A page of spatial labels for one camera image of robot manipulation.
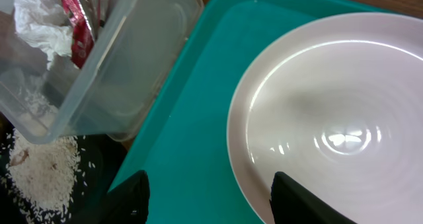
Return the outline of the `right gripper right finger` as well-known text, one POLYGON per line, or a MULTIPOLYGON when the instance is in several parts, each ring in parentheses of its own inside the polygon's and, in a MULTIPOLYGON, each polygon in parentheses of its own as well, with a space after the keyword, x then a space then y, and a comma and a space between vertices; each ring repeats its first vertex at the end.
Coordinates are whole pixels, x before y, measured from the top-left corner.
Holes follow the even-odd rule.
POLYGON ((280 171, 274 175, 270 206, 275 224, 356 224, 280 171))

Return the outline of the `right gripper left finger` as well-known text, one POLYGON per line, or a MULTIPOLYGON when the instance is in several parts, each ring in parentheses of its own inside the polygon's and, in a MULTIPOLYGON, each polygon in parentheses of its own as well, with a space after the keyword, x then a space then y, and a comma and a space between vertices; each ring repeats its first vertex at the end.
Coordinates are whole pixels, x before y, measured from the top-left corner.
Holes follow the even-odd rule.
POLYGON ((70 224, 145 224, 149 215, 148 175, 139 170, 70 219, 70 224))

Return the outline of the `white rice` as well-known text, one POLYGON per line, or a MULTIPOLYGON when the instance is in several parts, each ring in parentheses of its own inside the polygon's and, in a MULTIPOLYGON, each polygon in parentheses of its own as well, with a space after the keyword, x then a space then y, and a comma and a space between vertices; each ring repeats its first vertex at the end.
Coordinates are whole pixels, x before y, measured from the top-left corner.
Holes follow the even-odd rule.
POLYGON ((77 136, 61 137, 37 145, 13 129, 14 147, 9 151, 7 177, 18 195, 38 213, 68 208, 81 162, 77 136))

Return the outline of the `white napkin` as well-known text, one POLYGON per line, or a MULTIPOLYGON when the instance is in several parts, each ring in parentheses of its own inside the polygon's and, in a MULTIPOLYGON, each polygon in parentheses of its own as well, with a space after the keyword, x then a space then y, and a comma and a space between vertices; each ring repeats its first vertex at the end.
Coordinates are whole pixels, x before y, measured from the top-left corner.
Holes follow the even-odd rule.
POLYGON ((50 70, 58 57, 71 55, 73 28, 63 7, 54 0, 14 0, 17 36, 47 56, 50 70))

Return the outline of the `red snack wrapper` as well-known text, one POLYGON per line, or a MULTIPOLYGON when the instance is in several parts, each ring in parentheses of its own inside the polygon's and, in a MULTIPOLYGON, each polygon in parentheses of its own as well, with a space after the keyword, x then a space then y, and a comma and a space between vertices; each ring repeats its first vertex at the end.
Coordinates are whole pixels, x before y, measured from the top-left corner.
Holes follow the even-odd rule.
POLYGON ((73 28, 71 61, 83 68, 105 25, 109 0, 59 0, 73 28))

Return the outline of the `black plastic tray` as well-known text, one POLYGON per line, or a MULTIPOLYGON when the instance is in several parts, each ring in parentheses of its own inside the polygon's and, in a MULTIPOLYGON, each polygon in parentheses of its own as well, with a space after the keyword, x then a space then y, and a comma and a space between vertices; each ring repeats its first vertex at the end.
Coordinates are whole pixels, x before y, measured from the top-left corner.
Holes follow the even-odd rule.
POLYGON ((68 208, 36 212, 30 202, 18 195, 7 177, 9 151, 14 147, 13 125, 1 117, 1 222, 2 223, 72 223, 90 205, 95 205, 107 193, 124 157, 126 149, 107 135, 79 136, 77 144, 81 162, 76 172, 68 208))

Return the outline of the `teal serving tray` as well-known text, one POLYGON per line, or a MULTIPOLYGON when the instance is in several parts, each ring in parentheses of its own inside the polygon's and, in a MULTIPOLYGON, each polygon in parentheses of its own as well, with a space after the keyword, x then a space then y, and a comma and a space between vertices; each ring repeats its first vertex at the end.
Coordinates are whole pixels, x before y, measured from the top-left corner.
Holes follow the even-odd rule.
POLYGON ((227 115, 239 79, 286 32, 370 10, 349 0, 210 0, 113 186, 147 173, 149 223, 259 223, 227 154, 227 115))

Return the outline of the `pink plate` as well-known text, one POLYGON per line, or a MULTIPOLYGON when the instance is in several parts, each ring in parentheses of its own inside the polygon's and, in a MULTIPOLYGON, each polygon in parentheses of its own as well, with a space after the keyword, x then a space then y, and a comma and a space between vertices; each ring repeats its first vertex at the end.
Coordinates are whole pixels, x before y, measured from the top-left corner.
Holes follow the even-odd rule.
POLYGON ((347 13, 284 34, 235 89, 227 149, 264 223, 278 171, 356 223, 421 223, 422 21, 347 13))

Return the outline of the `clear plastic bin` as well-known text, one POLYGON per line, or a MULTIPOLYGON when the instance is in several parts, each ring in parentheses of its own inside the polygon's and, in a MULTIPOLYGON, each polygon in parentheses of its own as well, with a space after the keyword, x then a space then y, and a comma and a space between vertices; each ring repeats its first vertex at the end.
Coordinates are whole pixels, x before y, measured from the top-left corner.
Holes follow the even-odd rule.
POLYGON ((84 66, 18 37, 14 0, 1 0, 1 113, 32 143, 66 135, 132 138, 188 35, 202 0, 108 0, 84 66))

